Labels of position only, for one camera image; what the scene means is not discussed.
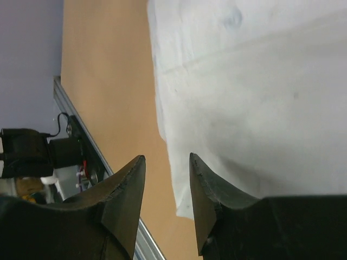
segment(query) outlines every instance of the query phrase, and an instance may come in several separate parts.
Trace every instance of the white cloth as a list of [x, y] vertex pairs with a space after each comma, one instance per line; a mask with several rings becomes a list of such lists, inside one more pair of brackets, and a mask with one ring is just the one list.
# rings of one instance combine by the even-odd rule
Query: white cloth
[[346, 0], [150, 0], [177, 215], [189, 153], [256, 197], [347, 192]]

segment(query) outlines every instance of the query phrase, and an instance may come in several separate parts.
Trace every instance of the black plastic part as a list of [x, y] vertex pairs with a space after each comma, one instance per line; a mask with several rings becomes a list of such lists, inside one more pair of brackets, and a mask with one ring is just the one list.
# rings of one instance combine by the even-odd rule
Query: black plastic part
[[53, 174], [46, 137], [32, 129], [2, 129], [4, 169], [1, 178]]
[[47, 204], [46, 198], [41, 192], [35, 192], [31, 194], [30, 197], [32, 197], [38, 204], [41, 204], [41, 205]]
[[60, 193], [58, 192], [58, 190], [54, 184], [49, 186], [49, 190], [50, 190], [50, 194], [53, 196], [53, 201], [55, 203], [62, 203], [63, 202], [63, 199], [62, 199]]
[[138, 156], [64, 203], [0, 197], [2, 258], [133, 259], [144, 183], [145, 158]]
[[80, 140], [82, 147], [83, 160], [87, 161], [87, 171], [89, 174], [95, 173], [98, 177], [98, 181], [104, 179], [105, 167], [102, 163], [98, 153], [94, 149], [92, 143], [90, 142], [87, 134], [83, 130], [82, 126], [78, 122], [78, 119], [74, 116], [70, 116], [70, 124], [72, 130], [72, 136]]
[[75, 137], [53, 139], [49, 149], [55, 169], [82, 164], [81, 144]]
[[256, 199], [190, 155], [199, 255], [204, 260], [347, 259], [347, 196]]

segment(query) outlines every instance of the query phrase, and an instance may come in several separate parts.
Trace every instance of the metal extrusion rail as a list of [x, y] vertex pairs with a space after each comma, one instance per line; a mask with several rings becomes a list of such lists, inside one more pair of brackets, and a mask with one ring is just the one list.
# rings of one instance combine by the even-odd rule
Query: metal extrusion rail
[[[60, 77], [54, 78], [54, 99], [57, 102], [59, 108], [70, 114], [75, 115], [78, 119], [80, 125], [82, 126], [83, 130], [87, 134], [90, 142], [92, 143], [94, 149], [98, 153], [108, 176], [111, 176], [113, 174], [112, 169], [108, 165], [107, 161], [105, 160], [104, 156], [102, 155], [100, 149], [96, 145], [95, 141], [93, 140], [92, 136], [90, 135], [88, 129], [82, 122], [80, 116], [78, 115], [76, 109], [71, 103], [71, 100], [67, 96], [66, 92], [64, 91], [63, 87], [61, 86]], [[149, 233], [148, 229], [146, 228], [143, 221], [140, 219], [139, 226], [137, 230], [137, 238], [136, 238], [136, 246], [135, 246], [135, 254], [134, 259], [136, 260], [165, 260], [164, 255], [161, 253], [159, 247], [153, 240], [151, 234]]]

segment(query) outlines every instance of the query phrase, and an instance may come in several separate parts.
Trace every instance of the blue-gray wall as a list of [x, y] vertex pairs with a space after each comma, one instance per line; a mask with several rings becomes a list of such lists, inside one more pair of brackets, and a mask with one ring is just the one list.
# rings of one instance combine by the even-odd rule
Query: blue-gray wall
[[0, 0], [0, 128], [54, 131], [63, 0]]

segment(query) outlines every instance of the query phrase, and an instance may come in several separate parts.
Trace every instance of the black cable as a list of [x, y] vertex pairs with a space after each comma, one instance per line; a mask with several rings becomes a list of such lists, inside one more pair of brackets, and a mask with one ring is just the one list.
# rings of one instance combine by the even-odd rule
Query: black cable
[[57, 121], [58, 121], [58, 132], [56, 134], [46, 134], [46, 137], [51, 138], [51, 137], [56, 137], [58, 134], [60, 134], [61, 131], [61, 126], [60, 126], [60, 116], [64, 115], [66, 117], [67, 120], [67, 125], [66, 125], [66, 133], [68, 133], [68, 128], [70, 125], [70, 116], [68, 113], [65, 112], [61, 112], [58, 117], [57, 117]]

